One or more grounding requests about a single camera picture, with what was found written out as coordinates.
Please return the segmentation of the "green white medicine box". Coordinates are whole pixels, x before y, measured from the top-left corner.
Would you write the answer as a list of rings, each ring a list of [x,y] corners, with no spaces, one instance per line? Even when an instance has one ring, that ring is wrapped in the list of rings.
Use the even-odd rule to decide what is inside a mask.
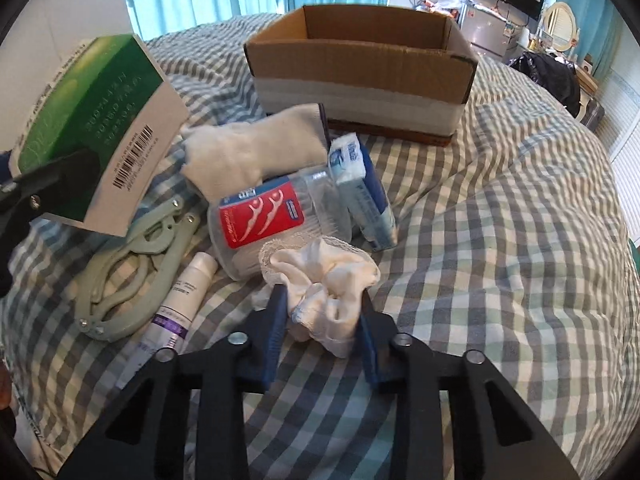
[[[11,154],[19,176],[88,148],[99,179],[55,207],[63,223],[101,234],[127,233],[160,161],[189,111],[135,34],[83,42],[44,88]]]

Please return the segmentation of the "white purple BOP tube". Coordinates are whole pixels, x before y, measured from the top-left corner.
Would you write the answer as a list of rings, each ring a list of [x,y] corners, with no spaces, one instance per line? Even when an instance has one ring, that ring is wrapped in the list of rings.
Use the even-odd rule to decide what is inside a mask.
[[[157,350],[180,352],[217,270],[217,261],[207,252],[193,257],[152,317],[115,384],[116,389],[122,390]]]

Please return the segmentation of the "pale green folding hanger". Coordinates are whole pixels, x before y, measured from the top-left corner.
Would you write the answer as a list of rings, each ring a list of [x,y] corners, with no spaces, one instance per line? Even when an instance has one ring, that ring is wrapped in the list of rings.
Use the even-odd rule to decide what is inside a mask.
[[[114,342],[149,322],[174,284],[199,225],[198,214],[176,197],[140,217],[124,238],[106,242],[78,281],[78,330]]]

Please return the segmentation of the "white grey sock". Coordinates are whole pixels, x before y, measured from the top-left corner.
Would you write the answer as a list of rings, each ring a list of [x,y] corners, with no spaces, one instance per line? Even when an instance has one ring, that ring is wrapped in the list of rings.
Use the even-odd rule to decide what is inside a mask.
[[[182,130],[181,173],[209,203],[271,178],[328,162],[328,126],[318,103],[296,105],[257,122]]]

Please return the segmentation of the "blue white tissue pack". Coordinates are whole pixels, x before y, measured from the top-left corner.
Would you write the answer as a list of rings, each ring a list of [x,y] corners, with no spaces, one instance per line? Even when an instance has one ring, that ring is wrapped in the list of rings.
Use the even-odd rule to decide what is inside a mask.
[[[390,201],[356,133],[332,141],[329,170],[343,203],[371,248],[380,252],[395,247],[398,233]]]

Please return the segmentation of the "clear floss pick box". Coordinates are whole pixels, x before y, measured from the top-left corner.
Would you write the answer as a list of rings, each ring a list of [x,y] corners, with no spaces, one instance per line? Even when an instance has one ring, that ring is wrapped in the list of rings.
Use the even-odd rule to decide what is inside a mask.
[[[270,240],[352,239],[352,219],[326,166],[224,197],[208,207],[207,225],[214,256],[235,281],[260,272],[259,253]]]

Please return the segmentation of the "white louvered wardrobe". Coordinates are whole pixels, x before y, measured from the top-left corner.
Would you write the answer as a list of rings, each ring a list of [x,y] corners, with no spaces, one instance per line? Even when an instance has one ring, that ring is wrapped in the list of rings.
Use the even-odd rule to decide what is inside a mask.
[[[639,246],[639,93],[611,70],[598,90],[604,117],[597,134],[608,150],[630,239]]]

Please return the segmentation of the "black jacket on chair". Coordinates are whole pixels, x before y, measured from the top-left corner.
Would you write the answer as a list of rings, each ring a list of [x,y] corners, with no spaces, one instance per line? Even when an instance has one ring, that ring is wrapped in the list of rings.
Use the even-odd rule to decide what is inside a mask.
[[[508,65],[546,89],[574,118],[580,112],[580,87],[572,64],[547,53],[524,52]]]

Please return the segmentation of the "brown cardboard box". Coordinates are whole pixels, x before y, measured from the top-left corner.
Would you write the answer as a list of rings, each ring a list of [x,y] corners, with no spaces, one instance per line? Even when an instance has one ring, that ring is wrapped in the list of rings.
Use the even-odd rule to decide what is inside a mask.
[[[452,18],[368,4],[315,4],[244,44],[267,114],[319,103],[330,128],[448,145],[478,58]]]

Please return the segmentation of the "silver small fridge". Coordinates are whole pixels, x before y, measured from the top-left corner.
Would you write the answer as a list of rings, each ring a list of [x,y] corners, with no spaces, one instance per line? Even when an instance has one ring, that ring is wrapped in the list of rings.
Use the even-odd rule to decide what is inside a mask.
[[[479,4],[465,3],[458,17],[463,37],[477,55],[502,62],[518,29],[494,10]]]

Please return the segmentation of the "teal curtain right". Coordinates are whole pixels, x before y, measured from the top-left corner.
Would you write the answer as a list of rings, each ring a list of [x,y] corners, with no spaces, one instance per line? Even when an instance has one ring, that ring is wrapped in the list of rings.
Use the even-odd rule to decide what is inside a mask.
[[[623,19],[611,0],[559,0],[572,10],[579,35],[574,53],[591,58],[593,76],[603,79],[620,42]]]

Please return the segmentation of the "oval white vanity mirror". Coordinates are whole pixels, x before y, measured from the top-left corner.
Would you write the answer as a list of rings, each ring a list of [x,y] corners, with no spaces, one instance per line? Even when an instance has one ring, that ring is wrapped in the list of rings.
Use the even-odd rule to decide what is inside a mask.
[[[544,11],[542,29],[551,37],[552,48],[567,52],[578,43],[578,26],[573,10],[562,1]]]

